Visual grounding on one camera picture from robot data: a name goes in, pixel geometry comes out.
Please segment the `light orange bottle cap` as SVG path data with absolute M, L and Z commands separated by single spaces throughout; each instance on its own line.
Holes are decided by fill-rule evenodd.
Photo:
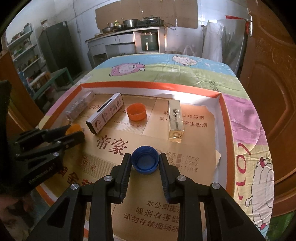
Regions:
M 66 131 L 66 135 L 70 135 L 75 132 L 83 132 L 83 128 L 78 123 L 72 124 Z

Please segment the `blue bottle cap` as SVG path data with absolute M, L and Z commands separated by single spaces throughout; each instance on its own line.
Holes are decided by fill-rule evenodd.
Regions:
M 159 164 L 159 154 L 155 148 L 141 146 L 132 153 L 132 165 L 140 174 L 151 174 L 156 171 Z

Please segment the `white black rectangular box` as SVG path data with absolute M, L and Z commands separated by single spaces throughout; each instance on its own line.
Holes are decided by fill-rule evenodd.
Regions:
M 98 134 L 107 122 L 122 108 L 123 99 L 121 93 L 115 93 L 110 97 L 88 120 L 86 125 L 90 132 Z

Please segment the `green cardboard carton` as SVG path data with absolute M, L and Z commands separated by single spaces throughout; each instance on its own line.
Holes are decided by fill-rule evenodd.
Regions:
M 295 211 L 280 216 L 274 216 L 270 220 L 269 228 L 266 234 L 266 240 L 278 240 L 291 222 Z

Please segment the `orange bottle cap in tray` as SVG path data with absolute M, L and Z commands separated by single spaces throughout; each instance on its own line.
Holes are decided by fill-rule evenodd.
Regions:
M 126 109 L 128 118 L 131 121 L 141 121 L 147 117 L 146 106 L 142 103 L 133 103 Z

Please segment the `white storage shelf rack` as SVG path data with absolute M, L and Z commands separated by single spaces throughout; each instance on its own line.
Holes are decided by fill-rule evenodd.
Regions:
M 12 37 L 8 45 L 18 76 L 30 96 L 35 93 L 35 88 L 30 83 L 42 73 L 46 66 L 45 61 L 38 54 L 38 44 L 31 41 L 33 33 L 32 24 L 27 23 L 21 32 Z

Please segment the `dark refrigerator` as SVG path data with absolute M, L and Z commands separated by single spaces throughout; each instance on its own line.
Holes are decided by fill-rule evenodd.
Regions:
M 82 72 L 66 21 L 45 28 L 38 38 L 48 70 L 67 68 L 72 78 Z

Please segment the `shallow orange cardboard tray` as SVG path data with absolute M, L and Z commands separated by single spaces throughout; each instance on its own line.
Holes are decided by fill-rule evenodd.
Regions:
M 124 88 L 115 83 L 110 87 L 83 88 L 51 128 L 66 125 L 66 109 L 88 91 L 93 91 L 95 98 L 75 120 L 84 130 L 85 142 L 67 150 L 62 171 L 37 187 L 47 204 L 52 205 L 74 182 L 84 186 L 109 174 L 112 167 L 121 163 L 125 153 L 132 153 L 140 146 L 151 146 L 165 153 L 170 164 L 195 182 L 204 185 L 218 182 L 233 194 L 228 188 L 233 141 L 225 136 L 230 123 L 218 98 L 185 96 L 171 90 Z M 122 108 L 98 134 L 93 134 L 86 120 L 115 93 L 122 95 Z M 180 143 L 169 140 L 169 99 L 180 101 L 185 128 Z M 133 103 L 146 106 L 144 120 L 128 118 L 126 109 Z

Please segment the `gold rectangular box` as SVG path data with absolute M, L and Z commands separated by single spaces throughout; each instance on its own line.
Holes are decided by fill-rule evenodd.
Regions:
M 185 128 L 179 100 L 169 99 L 169 140 L 180 143 L 182 141 Z

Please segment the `black frying pan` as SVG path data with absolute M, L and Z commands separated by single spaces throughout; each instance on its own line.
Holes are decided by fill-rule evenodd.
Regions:
M 104 34 L 107 34 L 107 33 L 112 33 L 112 32 L 115 32 L 118 30 L 118 26 L 110 26 L 110 27 L 105 27 L 102 32 Z

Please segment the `white kitchen counter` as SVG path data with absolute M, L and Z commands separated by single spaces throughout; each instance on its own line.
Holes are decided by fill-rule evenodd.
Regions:
M 142 33 L 154 32 L 158 36 L 157 51 L 142 51 Z M 102 34 L 86 40 L 88 46 L 88 58 L 92 68 L 112 57 L 133 55 L 165 53 L 167 46 L 166 27 L 146 27 Z

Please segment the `steel cooking pot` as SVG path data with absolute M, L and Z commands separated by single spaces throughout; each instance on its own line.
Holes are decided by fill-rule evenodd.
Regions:
M 137 22 L 138 22 L 138 19 L 129 19 L 129 20 L 124 20 L 123 24 L 125 26 L 125 29 L 134 29 L 137 27 Z

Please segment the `black gas stove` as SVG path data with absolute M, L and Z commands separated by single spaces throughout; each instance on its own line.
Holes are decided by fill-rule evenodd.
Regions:
M 164 26 L 164 20 L 162 20 L 159 16 L 145 17 L 141 20 L 138 20 L 137 22 L 138 28 L 161 27 L 161 26 Z

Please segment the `brown wooden door right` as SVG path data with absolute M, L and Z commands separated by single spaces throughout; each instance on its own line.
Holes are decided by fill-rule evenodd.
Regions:
M 250 34 L 239 80 L 259 115 L 274 168 L 273 216 L 295 210 L 295 42 L 270 1 L 247 1 Z

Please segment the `cardboard sheet on wall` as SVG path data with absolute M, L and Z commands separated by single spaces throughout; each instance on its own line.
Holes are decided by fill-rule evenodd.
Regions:
M 129 19 L 159 16 L 164 22 L 181 28 L 198 27 L 197 1 L 115 1 L 95 10 L 95 21 L 99 29 L 111 23 Z

